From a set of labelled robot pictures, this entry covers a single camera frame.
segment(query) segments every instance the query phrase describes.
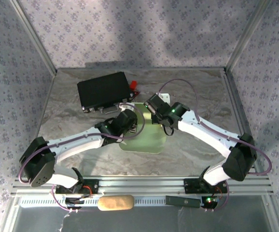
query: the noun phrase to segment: patterned wallpaper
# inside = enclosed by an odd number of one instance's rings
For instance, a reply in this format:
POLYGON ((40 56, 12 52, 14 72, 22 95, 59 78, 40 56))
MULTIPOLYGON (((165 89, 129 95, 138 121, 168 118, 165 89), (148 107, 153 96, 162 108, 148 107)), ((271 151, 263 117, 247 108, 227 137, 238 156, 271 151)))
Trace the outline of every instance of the patterned wallpaper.
POLYGON ((21 0, 56 68, 226 65, 257 0, 21 0))
POLYGON ((51 76, 7 0, 0 0, 0 226, 18 160, 31 142, 51 76))
POLYGON ((269 6, 233 76, 257 144, 272 159, 279 202, 279 0, 269 6))

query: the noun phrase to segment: gray marble surface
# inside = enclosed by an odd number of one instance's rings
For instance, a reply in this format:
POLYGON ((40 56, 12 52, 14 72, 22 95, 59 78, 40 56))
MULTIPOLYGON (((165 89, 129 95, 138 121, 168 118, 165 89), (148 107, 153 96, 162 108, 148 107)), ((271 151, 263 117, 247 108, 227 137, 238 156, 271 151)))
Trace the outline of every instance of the gray marble surface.
MULTIPOLYGON (((164 82, 173 78, 189 80, 199 93, 199 114, 210 122, 232 132, 238 127, 224 89, 219 70, 59 70, 42 120, 39 136, 46 140, 82 132, 112 115, 100 112, 85 114, 81 109, 76 84, 102 75, 125 72, 129 82, 136 80, 137 102, 144 102, 164 82)), ((172 82, 164 88, 171 102, 179 101, 191 109, 195 104, 192 90, 184 82, 172 82)), ((176 131, 167 138, 160 154, 122 151, 118 144, 88 150, 63 160, 60 165, 76 167, 83 175, 199 175, 222 156, 197 138, 176 131)))

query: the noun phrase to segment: red clip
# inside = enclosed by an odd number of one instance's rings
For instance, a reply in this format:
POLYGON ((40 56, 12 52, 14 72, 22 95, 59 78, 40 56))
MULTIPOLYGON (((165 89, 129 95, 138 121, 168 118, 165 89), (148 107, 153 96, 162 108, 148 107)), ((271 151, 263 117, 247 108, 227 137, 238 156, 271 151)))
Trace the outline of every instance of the red clip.
POLYGON ((131 84, 130 84, 130 89, 131 89, 132 91, 135 91, 136 85, 137 85, 137 84, 138 84, 137 81, 132 81, 131 84))

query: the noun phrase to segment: black case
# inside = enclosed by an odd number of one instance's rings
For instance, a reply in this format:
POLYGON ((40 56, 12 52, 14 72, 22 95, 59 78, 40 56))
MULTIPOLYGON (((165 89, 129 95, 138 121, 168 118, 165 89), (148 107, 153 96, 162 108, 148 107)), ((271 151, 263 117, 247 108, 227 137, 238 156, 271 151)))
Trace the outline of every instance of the black case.
POLYGON ((77 88, 85 113, 132 100, 132 91, 123 72, 81 81, 77 88))

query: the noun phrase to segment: floor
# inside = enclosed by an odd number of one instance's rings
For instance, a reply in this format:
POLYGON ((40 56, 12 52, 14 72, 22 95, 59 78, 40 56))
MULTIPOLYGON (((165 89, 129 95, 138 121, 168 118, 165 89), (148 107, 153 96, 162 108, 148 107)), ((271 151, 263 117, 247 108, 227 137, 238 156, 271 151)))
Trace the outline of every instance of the floor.
MULTIPOLYGON (((59 70, 42 120, 39 136, 46 140, 63 138, 85 131, 113 115, 82 111, 76 84, 82 80, 115 73, 113 71, 59 70)), ((140 95, 137 102, 151 97, 167 80, 190 80, 199 94, 199 114, 210 122, 238 133, 231 104, 224 90, 220 71, 199 70, 122 70, 129 82, 136 80, 140 95)), ((184 82, 165 87, 171 102, 180 101, 191 109, 195 104, 192 90, 184 82)), ((167 137, 160 154, 122 151, 117 144, 88 150, 61 161, 66 167, 76 167, 82 175, 199 175, 222 156, 206 143, 191 135, 176 131, 167 137)))

